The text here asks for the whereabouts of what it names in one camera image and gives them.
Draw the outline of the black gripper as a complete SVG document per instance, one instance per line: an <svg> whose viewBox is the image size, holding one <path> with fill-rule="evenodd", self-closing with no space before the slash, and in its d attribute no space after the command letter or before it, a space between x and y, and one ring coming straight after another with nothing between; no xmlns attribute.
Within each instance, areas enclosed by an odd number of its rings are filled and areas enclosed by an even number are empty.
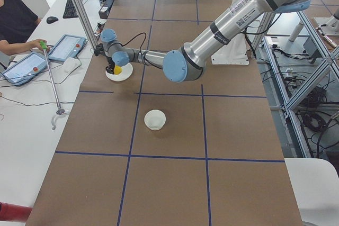
<svg viewBox="0 0 339 226"><path fill-rule="evenodd" d="M113 62L112 57L108 53L106 53L105 56L106 56L106 59L107 59L107 62L108 62L108 65L105 68L106 72L109 73L109 74L111 74L111 73L115 74L116 73L115 63Z"/></svg>

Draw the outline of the operator forearm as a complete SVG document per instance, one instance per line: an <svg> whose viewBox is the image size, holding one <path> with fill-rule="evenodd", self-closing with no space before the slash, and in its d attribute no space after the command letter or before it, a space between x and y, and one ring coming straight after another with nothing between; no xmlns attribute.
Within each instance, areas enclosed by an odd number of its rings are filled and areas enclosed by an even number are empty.
<svg viewBox="0 0 339 226"><path fill-rule="evenodd" d="M9 43L7 40L0 41L0 51L8 56L18 55L31 49L29 43Z"/></svg>

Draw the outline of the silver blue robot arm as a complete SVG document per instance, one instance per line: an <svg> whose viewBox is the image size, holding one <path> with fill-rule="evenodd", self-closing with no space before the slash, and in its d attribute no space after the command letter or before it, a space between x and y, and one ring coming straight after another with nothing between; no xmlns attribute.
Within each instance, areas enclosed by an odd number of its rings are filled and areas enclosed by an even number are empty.
<svg viewBox="0 0 339 226"><path fill-rule="evenodd" d="M290 13L303 11L311 0L236 0L208 28L192 42L184 43L179 49L168 53L144 51L124 47L116 32L105 29L101 33L104 51L108 61L123 67L130 62L161 69L166 78L180 83L200 78L206 67L206 61L236 35L265 12Z"/></svg>

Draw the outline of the operator hand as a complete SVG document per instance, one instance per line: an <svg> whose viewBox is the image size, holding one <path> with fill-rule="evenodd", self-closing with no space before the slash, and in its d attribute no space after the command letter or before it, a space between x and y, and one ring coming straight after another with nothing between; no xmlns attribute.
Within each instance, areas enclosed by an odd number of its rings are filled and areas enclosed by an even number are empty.
<svg viewBox="0 0 339 226"><path fill-rule="evenodd" d="M28 49L31 50L31 49L39 49L41 51L43 51L43 47L41 46L41 43L44 43L44 45L47 47L47 51L49 51L49 47L47 46L47 41L46 40L43 40L43 39L36 39L36 40L32 40L32 41L28 41L27 44L28 44Z"/></svg>

